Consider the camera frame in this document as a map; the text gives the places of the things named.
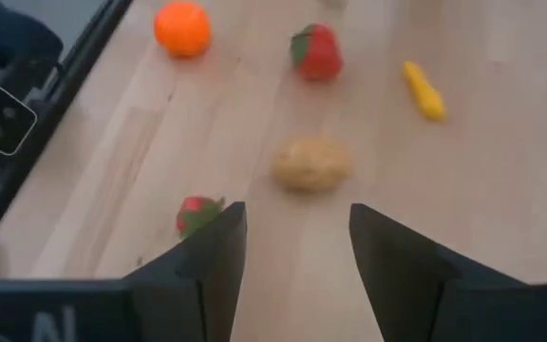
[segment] wooden surface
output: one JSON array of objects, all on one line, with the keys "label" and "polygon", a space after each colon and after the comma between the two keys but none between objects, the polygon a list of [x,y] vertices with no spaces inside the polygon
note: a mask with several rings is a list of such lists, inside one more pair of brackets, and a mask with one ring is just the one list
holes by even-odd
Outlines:
[{"label": "wooden surface", "polygon": [[[156,46],[162,3],[135,0],[1,222],[0,278],[123,276],[179,242],[176,211],[202,194],[248,205],[234,341],[380,340],[352,202],[547,281],[547,1],[212,1],[214,44],[193,61]],[[291,71],[289,38],[315,21],[342,45],[333,84]],[[416,111],[404,60],[448,122]],[[322,196],[278,189],[276,148],[321,132],[348,146],[354,177]]]}]

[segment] yellow corn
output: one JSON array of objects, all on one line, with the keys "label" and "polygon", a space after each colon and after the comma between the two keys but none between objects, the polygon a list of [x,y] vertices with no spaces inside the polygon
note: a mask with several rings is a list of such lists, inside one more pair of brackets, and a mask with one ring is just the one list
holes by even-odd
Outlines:
[{"label": "yellow corn", "polygon": [[408,79],[417,104],[429,120],[442,121],[446,118],[441,94],[427,81],[422,70],[413,62],[405,62],[405,77]]}]

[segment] orange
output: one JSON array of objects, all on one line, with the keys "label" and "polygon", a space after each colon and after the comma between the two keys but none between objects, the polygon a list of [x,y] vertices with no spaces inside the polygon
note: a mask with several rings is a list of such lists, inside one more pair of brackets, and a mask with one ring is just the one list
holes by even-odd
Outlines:
[{"label": "orange", "polygon": [[191,2],[171,2],[160,9],[154,33],[158,43],[173,56],[196,56],[210,45],[208,15],[200,5]]}]

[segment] light wood grain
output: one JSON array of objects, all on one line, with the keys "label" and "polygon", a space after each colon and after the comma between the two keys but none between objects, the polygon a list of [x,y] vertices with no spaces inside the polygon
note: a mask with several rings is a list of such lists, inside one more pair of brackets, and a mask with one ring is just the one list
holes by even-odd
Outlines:
[{"label": "light wood grain", "polygon": [[[171,61],[151,36],[162,0],[135,0],[0,224],[1,277],[123,276],[179,242],[185,196],[248,205],[234,341],[380,340],[349,242],[364,202],[511,276],[547,281],[547,2],[204,2],[214,44]],[[331,84],[292,72],[289,38],[338,33]],[[413,60],[450,120],[421,117]],[[270,160],[326,133],[355,175],[316,196],[281,191]]]}]

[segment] red strawberry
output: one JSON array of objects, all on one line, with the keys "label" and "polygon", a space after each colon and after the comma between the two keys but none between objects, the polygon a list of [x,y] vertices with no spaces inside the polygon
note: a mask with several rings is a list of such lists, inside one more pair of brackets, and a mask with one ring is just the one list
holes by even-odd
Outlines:
[{"label": "red strawberry", "polygon": [[308,80],[324,81],[341,71],[343,60],[332,30],[311,24],[291,40],[292,62]]},{"label": "red strawberry", "polygon": [[182,238],[188,238],[197,229],[215,219],[223,210],[225,198],[219,200],[200,196],[186,198],[177,214],[177,230]]}]

